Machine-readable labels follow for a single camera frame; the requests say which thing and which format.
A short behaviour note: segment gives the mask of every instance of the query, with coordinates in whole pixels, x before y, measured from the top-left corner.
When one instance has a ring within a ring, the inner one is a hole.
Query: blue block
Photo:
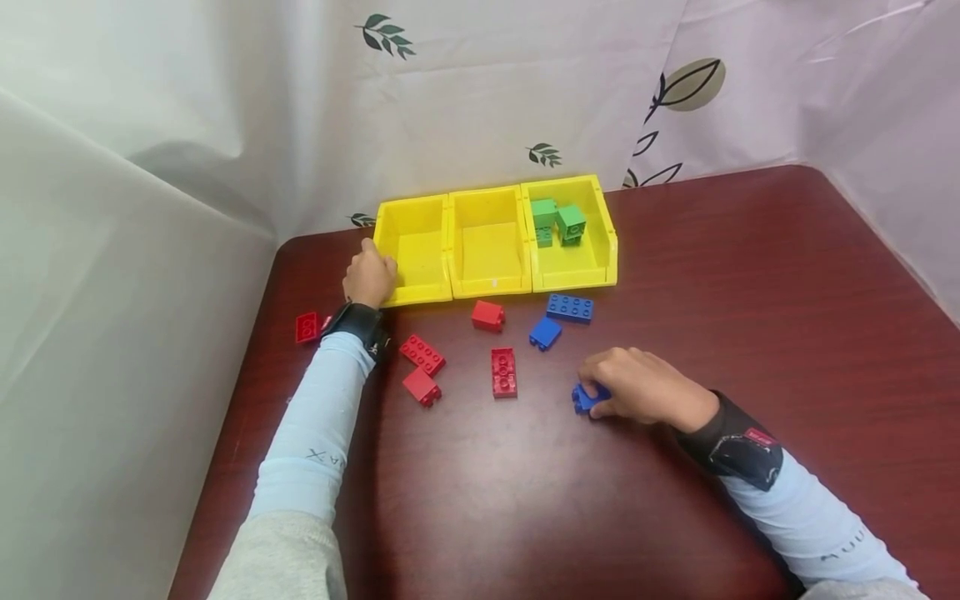
[[[561,331],[563,331],[563,329],[559,323],[554,323],[546,317],[543,317],[540,319],[540,322],[534,326],[534,330],[530,332],[530,344],[539,348],[541,352],[546,352],[553,346],[553,343],[557,341],[557,338],[560,337]]]
[[[574,323],[590,324],[593,319],[593,300],[551,294],[546,301],[546,316]]]
[[[599,383],[594,383],[593,385],[597,388],[596,397],[590,397],[587,394],[587,390],[584,389],[584,386],[579,383],[573,388],[573,393],[570,396],[573,398],[573,410],[578,415],[589,413],[591,408],[612,397],[610,390],[607,388]]]

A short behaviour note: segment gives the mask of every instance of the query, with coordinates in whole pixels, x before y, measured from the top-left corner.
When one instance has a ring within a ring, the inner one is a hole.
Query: green block
[[[552,198],[532,201],[530,210],[534,213],[534,228],[537,229],[552,227],[557,218],[557,203]]]
[[[557,210],[557,227],[560,229],[560,239],[568,240],[580,237],[584,234],[586,226],[587,219],[575,204]]]
[[[537,228],[537,248],[553,246],[553,228]]]

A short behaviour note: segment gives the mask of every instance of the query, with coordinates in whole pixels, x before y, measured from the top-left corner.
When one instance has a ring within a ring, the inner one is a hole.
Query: yellow storage bin
[[[520,187],[453,192],[446,206],[453,297],[529,294],[530,241]]]
[[[616,285],[616,231],[595,175],[520,185],[533,269],[533,291],[552,292],[581,287]],[[538,248],[530,202],[552,198],[557,208],[576,204],[587,218],[580,246],[560,245],[556,228],[550,248]]]
[[[384,306],[453,300],[444,259],[446,194],[383,203],[373,242],[396,260],[396,290]]]

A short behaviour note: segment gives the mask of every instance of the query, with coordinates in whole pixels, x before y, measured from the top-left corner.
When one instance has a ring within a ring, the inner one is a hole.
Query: white curtain
[[[276,248],[382,200],[808,162],[960,315],[958,26],[949,0],[8,3],[0,596],[165,594]]]

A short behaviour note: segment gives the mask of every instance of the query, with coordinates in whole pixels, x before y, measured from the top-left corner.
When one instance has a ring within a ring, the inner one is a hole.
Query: red lego brick
[[[473,327],[499,333],[503,331],[503,324],[507,322],[507,316],[503,312],[503,306],[492,302],[478,300],[473,306],[473,314],[470,316],[473,321]]]
[[[317,328],[317,313],[306,313],[297,317],[297,343],[303,344],[316,340],[320,336]]]
[[[441,396],[440,387],[420,367],[407,375],[407,378],[403,380],[403,387],[426,408],[433,406],[433,403],[439,400]]]
[[[516,397],[516,361],[513,348],[494,348],[490,351],[493,376],[493,397]]]
[[[440,368],[446,364],[446,359],[439,352],[432,349],[416,335],[411,335],[403,343],[403,346],[400,347],[400,353],[412,360],[415,365],[422,368],[431,377],[436,375]]]

